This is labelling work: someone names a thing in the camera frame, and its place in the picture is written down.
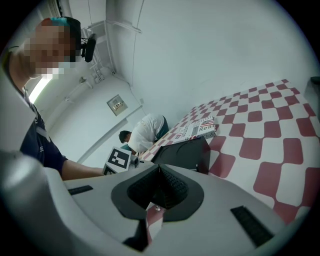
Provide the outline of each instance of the electrical panel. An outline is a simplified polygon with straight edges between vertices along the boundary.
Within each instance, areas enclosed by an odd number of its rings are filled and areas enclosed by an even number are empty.
[[[126,103],[122,100],[122,98],[119,95],[110,99],[107,102],[107,104],[115,116],[119,115],[128,108]]]

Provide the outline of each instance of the black box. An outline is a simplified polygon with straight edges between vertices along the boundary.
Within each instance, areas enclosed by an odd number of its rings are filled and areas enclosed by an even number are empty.
[[[202,174],[208,174],[210,147],[206,139],[200,138],[161,146],[151,162],[186,168]]]

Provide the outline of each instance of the cardboard box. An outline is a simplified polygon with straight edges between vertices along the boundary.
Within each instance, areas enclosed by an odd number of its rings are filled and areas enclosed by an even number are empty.
[[[173,138],[173,143],[190,141],[200,136],[203,136],[205,139],[217,136],[215,118],[213,116],[202,118],[192,124],[181,127]]]

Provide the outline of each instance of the black hair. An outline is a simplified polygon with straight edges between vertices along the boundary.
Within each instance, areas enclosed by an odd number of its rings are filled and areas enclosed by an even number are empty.
[[[122,130],[122,131],[120,131],[119,139],[120,139],[121,143],[124,143],[124,142],[125,142],[125,139],[127,138],[127,136],[128,136],[130,133],[131,133],[131,132],[128,131],[128,130]]]
[[[70,62],[75,62],[76,57],[80,55],[81,52],[81,26],[80,21],[71,18],[71,17],[64,17],[67,20],[67,23],[70,26],[70,35],[75,40],[75,50],[72,51],[70,55]]]

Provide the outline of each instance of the red and white checkered floor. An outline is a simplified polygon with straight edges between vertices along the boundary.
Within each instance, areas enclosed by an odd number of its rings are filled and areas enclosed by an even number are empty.
[[[320,123],[307,100],[286,79],[195,106],[146,151],[150,161],[170,145],[179,127],[214,116],[217,137],[209,175],[226,179],[271,207],[285,223],[308,211],[320,185]],[[164,211],[148,210],[149,239]]]

